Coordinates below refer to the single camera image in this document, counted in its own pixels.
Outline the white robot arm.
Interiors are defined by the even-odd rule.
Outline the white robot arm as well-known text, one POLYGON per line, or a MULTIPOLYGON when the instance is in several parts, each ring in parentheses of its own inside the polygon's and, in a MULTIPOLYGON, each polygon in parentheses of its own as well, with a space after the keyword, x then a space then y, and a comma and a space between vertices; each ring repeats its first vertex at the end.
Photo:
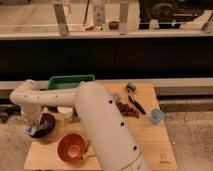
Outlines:
POLYGON ((125 123, 111 93, 96 81, 76 88, 40 90, 26 80, 10 94, 24 114, 43 106, 74 107, 103 171, 151 171, 142 149, 125 123))

